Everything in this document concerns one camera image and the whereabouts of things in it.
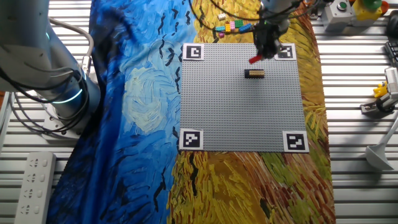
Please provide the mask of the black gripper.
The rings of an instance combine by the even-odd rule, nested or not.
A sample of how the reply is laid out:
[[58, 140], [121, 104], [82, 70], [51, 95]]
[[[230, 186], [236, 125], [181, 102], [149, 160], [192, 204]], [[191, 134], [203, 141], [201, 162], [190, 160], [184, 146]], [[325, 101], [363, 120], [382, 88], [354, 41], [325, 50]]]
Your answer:
[[273, 58], [279, 51], [279, 44], [275, 44], [274, 41], [277, 40], [280, 35], [281, 33], [278, 25], [269, 22], [257, 23], [254, 26], [254, 43], [257, 56], [263, 59]]

